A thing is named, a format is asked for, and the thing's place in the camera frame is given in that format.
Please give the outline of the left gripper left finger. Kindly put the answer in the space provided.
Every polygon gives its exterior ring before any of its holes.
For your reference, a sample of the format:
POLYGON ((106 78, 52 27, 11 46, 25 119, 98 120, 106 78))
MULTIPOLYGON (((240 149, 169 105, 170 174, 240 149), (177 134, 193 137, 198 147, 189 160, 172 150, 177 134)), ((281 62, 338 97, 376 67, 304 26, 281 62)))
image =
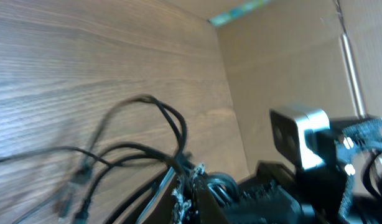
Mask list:
POLYGON ((172 168, 165 169, 142 184, 133 194, 122 201, 106 219, 106 224, 115 223, 125 215, 123 223, 184 223, 185 205, 173 194, 178 186, 177 175, 172 168))

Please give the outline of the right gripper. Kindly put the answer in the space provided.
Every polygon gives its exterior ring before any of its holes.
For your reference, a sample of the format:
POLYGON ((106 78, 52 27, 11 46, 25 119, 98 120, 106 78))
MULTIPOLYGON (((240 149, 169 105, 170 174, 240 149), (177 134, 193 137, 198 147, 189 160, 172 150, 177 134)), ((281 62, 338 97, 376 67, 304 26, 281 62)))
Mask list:
POLYGON ((222 211, 230 223, 305 223, 302 206, 286 189, 283 164, 259 162, 252 178, 240 183, 240 198, 222 211))

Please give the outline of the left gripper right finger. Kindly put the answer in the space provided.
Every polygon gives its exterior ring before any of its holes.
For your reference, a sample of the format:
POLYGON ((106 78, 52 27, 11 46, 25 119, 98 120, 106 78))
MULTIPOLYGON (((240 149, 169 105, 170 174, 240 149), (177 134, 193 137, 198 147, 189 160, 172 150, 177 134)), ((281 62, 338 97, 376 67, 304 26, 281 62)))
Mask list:
POLYGON ((204 164, 199 164, 192 170, 193 223, 230 224, 208 188, 204 173, 204 164))

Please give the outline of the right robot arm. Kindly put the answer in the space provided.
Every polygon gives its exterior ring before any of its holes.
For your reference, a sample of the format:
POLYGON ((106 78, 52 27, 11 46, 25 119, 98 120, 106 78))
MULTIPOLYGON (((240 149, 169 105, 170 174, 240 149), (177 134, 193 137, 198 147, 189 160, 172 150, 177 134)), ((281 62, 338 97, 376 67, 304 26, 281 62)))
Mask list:
POLYGON ((239 202, 222 208, 230 223, 382 223, 382 176, 371 170, 382 155, 382 119, 335 119, 311 133, 325 165, 291 171, 260 162, 240 183, 239 202))

